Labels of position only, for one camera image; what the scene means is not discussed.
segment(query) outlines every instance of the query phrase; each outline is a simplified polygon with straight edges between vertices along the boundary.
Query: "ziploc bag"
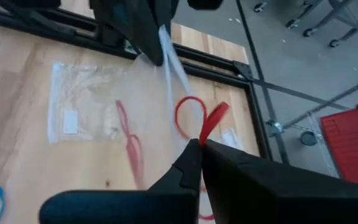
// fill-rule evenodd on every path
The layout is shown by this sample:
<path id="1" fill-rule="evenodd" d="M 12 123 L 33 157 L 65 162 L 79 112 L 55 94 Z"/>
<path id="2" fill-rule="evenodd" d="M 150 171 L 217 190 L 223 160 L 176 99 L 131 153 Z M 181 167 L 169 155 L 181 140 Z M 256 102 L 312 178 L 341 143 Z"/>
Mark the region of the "ziploc bag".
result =
<path id="1" fill-rule="evenodd" d="M 54 63 L 48 111 L 48 141 L 114 140 L 119 121 L 114 96 L 123 69 Z"/>

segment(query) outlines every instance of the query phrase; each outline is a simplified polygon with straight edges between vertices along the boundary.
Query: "white label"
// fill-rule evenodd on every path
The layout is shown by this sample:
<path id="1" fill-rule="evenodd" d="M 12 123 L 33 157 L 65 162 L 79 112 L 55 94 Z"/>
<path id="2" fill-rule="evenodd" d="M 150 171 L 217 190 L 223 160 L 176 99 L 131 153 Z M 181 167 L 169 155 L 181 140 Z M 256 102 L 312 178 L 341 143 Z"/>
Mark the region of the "white label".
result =
<path id="1" fill-rule="evenodd" d="M 63 133 L 78 134 L 78 111 L 65 110 L 63 115 Z"/>

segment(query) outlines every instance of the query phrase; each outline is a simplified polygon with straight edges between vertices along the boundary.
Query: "cart leg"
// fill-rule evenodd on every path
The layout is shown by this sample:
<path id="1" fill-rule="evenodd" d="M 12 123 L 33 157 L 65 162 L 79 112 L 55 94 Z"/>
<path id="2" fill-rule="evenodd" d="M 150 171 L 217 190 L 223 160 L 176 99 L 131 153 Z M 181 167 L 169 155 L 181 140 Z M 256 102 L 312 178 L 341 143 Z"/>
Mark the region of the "cart leg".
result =
<path id="1" fill-rule="evenodd" d="M 281 134 L 284 132 L 282 125 L 274 120 L 267 121 L 266 125 L 267 125 L 267 135 L 269 137 L 273 137 L 277 134 Z"/>
<path id="2" fill-rule="evenodd" d="M 267 2 L 260 2 L 254 6 L 254 12 L 263 12 Z"/>
<path id="3" fill-rule="evenodd" d="M 316 6 L 318 6 L 323 0 L 316 1 L 314 4 L 310 4 L 308 1 L 303 2 L 303 6 L 305 7 L 302 13 L 296 17 L 295 19 L 291 19 L 287 22 L 285 27 L 292 29 L 298 26 L 298 23 L 301 21 L 302 18 L 307 16 Z"/>
<path id="4" fill-rule="evenodd" d="M 353 0 L 343 0 L 342 3 L 340 3 L 340 5 L 338 5 L 338 7 L 335 7 L 333 10 L 331 10 L 331 12 L 329 12 L 328 15 L 325 16 L 317 25 L 305 30 L 303 32 L 303 36 L 310 37 L 311 35 L 313 35 L 319 28 L 321 28 L 322 26 L 327 24 L 331 19 L 333 19 L 335 17 L 335 15 L 339 11 L 343 10 L 352 1 Z"/>
<path id="5" fill-rule="evenodd" d="M 358 27 L 352 28 L 349 30 L 345 35 L 343 35 L 339 40 L 332 40 L 329 43 L 330 47 L 337 47 L 342 41 L 345 41 L 349 38 L 351 38 L 354 34 L 358 33 Z"/>

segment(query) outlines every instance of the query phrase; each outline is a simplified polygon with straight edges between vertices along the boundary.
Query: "metal cart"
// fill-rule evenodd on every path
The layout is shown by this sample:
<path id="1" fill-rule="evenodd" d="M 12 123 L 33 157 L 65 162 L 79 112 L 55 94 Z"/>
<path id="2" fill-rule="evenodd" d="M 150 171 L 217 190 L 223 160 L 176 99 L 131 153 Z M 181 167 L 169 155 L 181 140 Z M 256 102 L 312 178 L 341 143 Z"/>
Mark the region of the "metal cart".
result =
<path id="1" fill-rule="evenodd" d="M 317 5 L 319 5 L 323 0 L 309 0 L 309 1 L 303 1 L 302 7 L 303 11 L 301 14 L 291 19 L 287 22 L 286 27 L 289 29 L 292 29 L 294 27 L 297 27 L 299 22 L 307 16 Z M 345 40 L 351 38 L 353 35 L 358 33 L 358 22 L 355 22 L 352 16 L 346 12 L 345 8 L 352 2 L 353 0 L 328 0 L 330 5 L 333 7 L 333 9 L 315 26 L 306 29 L 303 32 L 304 37 L 310 37 L 314 33 L 317 32 L 322 26 L 325 26 L 330 20 L 332 19 L 338 19 L 339 21 L 351 26 L 352 28 L 346 32 L 342 37 L 339 39 L 333 39 L 329 42 L 330 47 L 337 47 L 341 42 L 344 42 Z M 261 2 L 256 4 L 254 7 L 255 12 L 262 12 L 264 8 L 266 7 L 268 3 L 267 2 Z"/>
<path id="2" fill-rule="evenodd" d="M 301 133 L 301 135 L 299 137 L 300 142 L 306 146 L 318 145 L 318 147 L 323 155 L 324 163 L 326 164 L 331 176 L 343 177 L 343 174 L 341 174 L 341 169 L 338 169 L 338 167 L 340 167 L 340 166 L 338 166 L 338 164 L 336 164 L 336 161 L 335 161 L 335 159 L 337 159 L 337 158 L 334 158 L 333 154 L 332 154 L 335 150 L 333 150 L 333 145 L 331 144 L 332 139 L 330 139 L 330 135 L 328 133 L 330 127 L 326 123 L 328 117 L 329 117 L 328 120 L 333 120 L 333 116 L 336 116 L 337 114 L 325 116 L 325 117 L 322 117 L 321 119 L 318 119 L 316 113 L 321 111 L 322 109 L 326 108 L 327 106 L 333 104 L 334 102 L 336 102 L 340 99 L 343 99 L 346 96 L 349 96 L 350 94 L 356 92 L 357 90 L 358 90 L 358 84 L 356 84 L 352 88 L 342 92 L 341 94 L 338 94 L 337 96 L 331 98 L 325 104 L 322 104 L 315 108 L 312 108 L 312 109 L 304 112 L 303 114 L 299 115 L 295 119 L 293 119 L 289 122 L 286 122 L 284 124 L 279 123 L 278 121 L 273 121 L 273 120 L 267 121 L 266 122 L 267 134 L 269 135 L 269 137 L 274 137 L 278 134 L 284 133 L 285 130 L 290 129 L 290 128 L 302 130 L 303 132 Z M 350 112 L 355 111 L 355 110 L 358 110 L 358 107 L 354 110 L 349 110 L 349 111 L 339 113 L 338 115 L 344 115 L 344 113 L 349 112 L 349 113 L 347 113 L 347 116 L 354 116 L 354 115 L 351 115 Z M 303 121 L 304 119 L 308 119 L 308 121 L 311 125 L 311 128 L 306 128 L 304 126 L 297 125 L 300 121 Z M 355 120 L 354 118 L 351 118 L 350 120 L 343 121 L 343 118 L 342 118 L 342 122 L 345 122 L 345 123 L 354 123 L 355 122 L 354 120 Z"/>

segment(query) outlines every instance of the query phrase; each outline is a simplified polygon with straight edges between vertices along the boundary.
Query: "red rubber band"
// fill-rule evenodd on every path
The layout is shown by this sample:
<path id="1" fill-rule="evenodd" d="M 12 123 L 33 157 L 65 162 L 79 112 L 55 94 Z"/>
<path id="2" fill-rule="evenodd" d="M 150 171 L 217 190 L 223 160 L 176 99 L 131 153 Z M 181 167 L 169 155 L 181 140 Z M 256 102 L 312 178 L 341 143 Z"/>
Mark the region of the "red rubber band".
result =
<path id="1" fill-rule="evenodd" d="M 203 127 L 201 128 L 199 140 L 200 140 L 200 146 L 204 147 L 209 134 L 211 134 L 212 130 L 218 125 L 220 120 L 222 120 L 226 111 L 229 109 L 229 105 L 227 105 L 227 103 L 225 102 L 220 103 L 207 117 L 206 106 L 201 99 L 195 96 L 186 96 L 183 99 L 181 99 L 175 107 L 175 126 L 183 139 L 190 139 L 190 137 L 179 126 L 178 110 L 179 107 L 187 100 L 195 100 L 198 103 L 200 103 L 202 107 Z M 126 149 L 129 157 L 129 162 L 131 163 L 131 169 L 132 172 L 134 173 L 135 182 L 139 189 L 143 189 L 144 188 L 144 183 L 143 183 L 144 162 L 143 162 L 143 155 L 142 155 L 142 145 L 140 143 L 140 139 L 135 134 L 131 134 L 131 132 L 129 131 L 127 113 L 125 111 L 124 105 L 122 104 L 121 100 L 116 101 L 116 106 L 117 106 L 117 111 L 118 111 L 122 131 L 125 134 L 125 137 L 127 138 Z M 202 185 L 200 188 L 202 191 L 204 192 L 206 191 L 205 186 Z M 213 214 L 208 216 L 199 214 L 198 217 L 202 220 L 207 220 L 207 221 L 214 220 Z"/>
<path id="2" fill-rule="evenodd" d="M 131 169 L 134 173 L 136 186 L 138 187 L 138 189 L 144 189 L 144 164 L 140 139 L 137 137 L 137 135 L 131 134 L 131 132 L 129 131 L 127 113 L 121 100 L 116 100 L 116 106 L 118 110 L 119 122 L 121 124 L 122 132 L 127 138 L 126 149 L 129 157 L 129 162 L 131 164 Z"/>
<path id="3" fill-rule="evenodd" d="M 212 220 L 215 219 L 213 214 L 212 215 L 207 215 L 207 216 L 199 214 L 198 218 L 202 219 L 202 220 L 206 220 L 206 221 L 212 221 Z"/>
<path id="4" fill-rule="evenodd" d="M 225 103 L 225 102 L 220 103 L 219 105 L 217 105 L 217 107 L 215 107 L 215 109 L 207 117 L 206 106 L 201 99 L 199 99 L 195 96 L 186 96 L 183 99 L 181 99 L 175 107 L 175 126 L 177 127 L 177 130 L 178 130 L 179 134 L 182 136 L 182 138 L 186 139 L 186 140 L 190 140 L 190 137 L 182 130 L 182 128 L 179 125 L 178 111 L 179 111 L 179 107 L 187 100 L 195 100 L 198 103 L 200 103 L 200 105 L 202 107 L 203 127 L 201 128 L 199 141 L 200 141 L 200 146 L 204 147 L 209 134 L 211 134 L 212 130 L 218 125 L 220 120 L 222 120 L 223 116 L 226 114 L 226 111 L 229 109 L 229 105 L 227 105 L 227 103 Z M 206 187 L 203 185 L 200 186 L 200 189 L 203 192 L 206 191 Z M 202 220 L 206 220 L 206 221 L 211 221 L 211 220 L 214 220 L 214 215 L 212 214 L 212 215 L 204 216 L 204 215 L 199 214 L 198 218 L 200 218 Z"/>

